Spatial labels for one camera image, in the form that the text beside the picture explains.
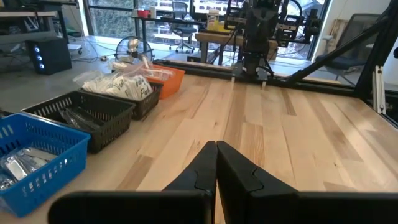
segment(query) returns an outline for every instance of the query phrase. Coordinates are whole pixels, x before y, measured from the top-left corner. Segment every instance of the orange bin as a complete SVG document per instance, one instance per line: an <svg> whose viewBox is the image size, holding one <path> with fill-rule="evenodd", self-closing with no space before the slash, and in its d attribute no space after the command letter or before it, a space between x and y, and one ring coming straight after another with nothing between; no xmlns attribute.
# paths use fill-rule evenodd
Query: orange bin
<svg viewBox="0 0 398 224"><path fill-rule="evenodd" d="M154 65L154 68L163 69L163 70L170 70L174 72L174 76L169 78L168 80L158 80L156 78L147 77L148 81L153 83L160 83L163 84L162 91L160 92L160 99L165 99L174 93L178 92L181 86L182 78L185 75L184 70L179 70L175 68L169 68L160 65Z"/></svg>

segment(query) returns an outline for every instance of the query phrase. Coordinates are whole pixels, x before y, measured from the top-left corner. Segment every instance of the black wire basket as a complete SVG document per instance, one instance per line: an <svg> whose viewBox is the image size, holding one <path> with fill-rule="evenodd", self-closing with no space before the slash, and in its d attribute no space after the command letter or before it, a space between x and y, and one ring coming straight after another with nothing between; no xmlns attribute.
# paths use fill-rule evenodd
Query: black wire basket
<svg viewBox="0 0 398 224"><path fill-rule="evenodd" d="M117 97L117 96L109 96L109 95L105 95L105 94L101 94L101 93L92 93L92 94L110 97L113 99L125 101L127 103L134 103L136 105L136 107L132 110L131 119L139 121L142 118L144 118L159 103L160 92L162 91L163 84L151 83L151 82L149 84L151 85L153 92L141 101L130 100L130 99L121 98L121 97ZM84 93L87 93L87 91L85 91L82 88L80 88L79 90Z"/></svg>
<svg viewBox="0 0 398 224"><path fill-rule="evenodd" d="M88 131L65 123L59 111L77 106L95 119L101 120L104 125L95 131ZM88 152L98 153L129 129L134 107L135 104L133 103L82 91L72 91L22 111L45 118L56 124L90 133Z"/></svg>

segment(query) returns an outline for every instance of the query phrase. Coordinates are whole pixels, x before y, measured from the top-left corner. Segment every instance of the gray floor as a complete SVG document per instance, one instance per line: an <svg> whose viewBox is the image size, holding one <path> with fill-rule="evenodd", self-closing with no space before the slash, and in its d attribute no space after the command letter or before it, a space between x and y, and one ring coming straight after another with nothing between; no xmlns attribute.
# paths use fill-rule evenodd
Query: gray floor
<svg viewBox="0 0 398 224"><path fill-rule="evenodd" d="M77 58L95 58L102 55L109 55L109 58L113 56L116 48L117 41L109 41L104 38L93 38L89 37L83 49L83 55L78 55L77 52L72 52L72 59ZM154 50L155 59L158 58L169 58L169 59L187 59L187 54L176 54L174 51L167 50ZM8 65L9 61L0 60L0 68L4 68ZM27 66L18 66L18 61L14 61L16 65L16 71L4 72L0 69L0 107L6 111L17 112L28 106L40 103L50 98L56 97L68 93L69 91L77 90L79 88L72 79L77 75L89 71L89 70L101 70L103 72L109 72L109 65L107 62L100 62L99 60L93 63L86 62L73 62L73 68L71 70L56 73L54 75L38 75L34 72L30 63ZM225 53L224 62L226 65L231 64L230 53ZM308 66L309 62L302 63L286 63L286 62L272 62L272 68L277 73L293 74L297 70ZM311 74L311 77L335 79L335 75L327 72L324 68ZM359 74L352 74L347 76L350 80L356 83ZM348 84L343 79L339 79L342 84ZM389 86L389 88L397 88L398 86Z"/></svg>

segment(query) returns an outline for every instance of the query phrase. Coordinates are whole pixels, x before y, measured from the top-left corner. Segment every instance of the blue basket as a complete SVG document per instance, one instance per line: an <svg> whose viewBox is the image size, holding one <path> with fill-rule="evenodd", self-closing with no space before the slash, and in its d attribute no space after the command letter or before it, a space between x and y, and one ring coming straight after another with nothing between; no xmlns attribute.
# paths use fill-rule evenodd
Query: blue basket
<svg viewBox="0 0 398 224"><path fill-rule="evenodd" d="M0 157L32 146L57 155L39 170L0 191L0 210L27 215L86 167L90 135L45 119L14 114L0 119Z"/></svg>

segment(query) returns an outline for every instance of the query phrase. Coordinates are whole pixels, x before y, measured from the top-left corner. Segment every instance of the wooden tabletop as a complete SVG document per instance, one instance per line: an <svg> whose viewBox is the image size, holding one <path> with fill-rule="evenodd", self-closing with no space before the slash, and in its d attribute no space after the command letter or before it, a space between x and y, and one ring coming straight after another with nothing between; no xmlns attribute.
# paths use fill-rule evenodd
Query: wooden tabletop
<svg viewBox="0 0 398 224"><path fill-rule="evenodd" d="M38 16L42 17L54 17L57 15L56 11L48 11L48 12L37 12ZM28 16L36 16L35 12L27 12L27 11L13 11L13 12L6 12L0 11L0 17L28 17Z"/></svg>
<svg viewBox="0 0 398 224"><path fill-rule="evenodd" d="M206 32L199 32L195 34L195 38L200 42L208 42L208 43L216 43L216 44L225 44L229 40L229 44L234 44L234 37L231 38L231 35L223 35L223 34L211 34ZM278 43L274 40L268 41L271 49L275 49L278 47ZM236 45L243 45L243 36L239 35L236 37Z"/></svg>
<svg viewBox="0 0 398 224"><path fill-rule="evenodd" d="M299 190L398 191L398 132L361 100L186 75L75 180L25 218L0 213L1 223L46 223L54 200L77 190L162 190L214 140Z"/></svg>

